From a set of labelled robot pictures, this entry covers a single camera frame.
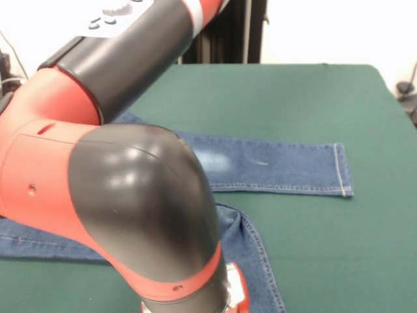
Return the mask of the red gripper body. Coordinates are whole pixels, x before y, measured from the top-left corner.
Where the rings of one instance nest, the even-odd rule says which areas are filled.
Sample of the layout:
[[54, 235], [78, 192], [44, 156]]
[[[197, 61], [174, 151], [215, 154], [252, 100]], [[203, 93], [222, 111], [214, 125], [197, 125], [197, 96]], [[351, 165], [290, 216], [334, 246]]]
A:
[[229, 301], [227, 313], [249, 313], [250, 296], [242, 271], [236, 263], [227, 264]]

